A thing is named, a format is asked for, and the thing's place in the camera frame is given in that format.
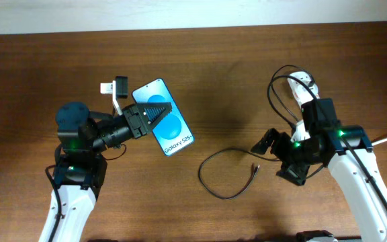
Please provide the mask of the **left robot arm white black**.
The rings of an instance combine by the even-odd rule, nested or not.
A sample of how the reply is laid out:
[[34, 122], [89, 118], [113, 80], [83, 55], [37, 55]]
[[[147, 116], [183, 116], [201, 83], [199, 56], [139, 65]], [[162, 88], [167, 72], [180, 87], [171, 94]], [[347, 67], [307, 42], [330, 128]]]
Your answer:
[[104, 182], [108, 159], [102, 153], [150, 134], [171, 110], [169, 102], [137, 103], [113, 116], [81, 102], [63, 105], [55, 118], [55, 163], [45, 169], [52, 193], [40, 240], [79, 241]]

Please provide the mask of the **blue Galaxy smartphone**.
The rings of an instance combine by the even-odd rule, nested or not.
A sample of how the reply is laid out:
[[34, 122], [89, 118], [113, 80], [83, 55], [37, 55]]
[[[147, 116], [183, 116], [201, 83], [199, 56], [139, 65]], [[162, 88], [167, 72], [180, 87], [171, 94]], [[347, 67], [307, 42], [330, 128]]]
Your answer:
[[171, 112], [153, 129], [153, 134], [166, 156], [172, 156], [194, 142], [194, 136], [163, 79], [155, 79], [135, 89], [132, 97], [137, 103], [171, 104]]

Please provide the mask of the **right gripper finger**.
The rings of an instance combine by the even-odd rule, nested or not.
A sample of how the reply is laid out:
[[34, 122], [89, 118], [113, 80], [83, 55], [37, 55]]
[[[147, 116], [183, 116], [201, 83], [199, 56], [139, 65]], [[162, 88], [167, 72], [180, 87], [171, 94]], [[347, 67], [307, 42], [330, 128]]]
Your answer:
[[283, 167], [276, 173], [276, 175], [296, 186], [303, 186], [306, 183], [305, 167]]
[[256, 143], [252, 148], [251, 152], [258, 155], [264, 155], [268, 148], [280, 137], [280, 133], [274, 129], [270, 128]]

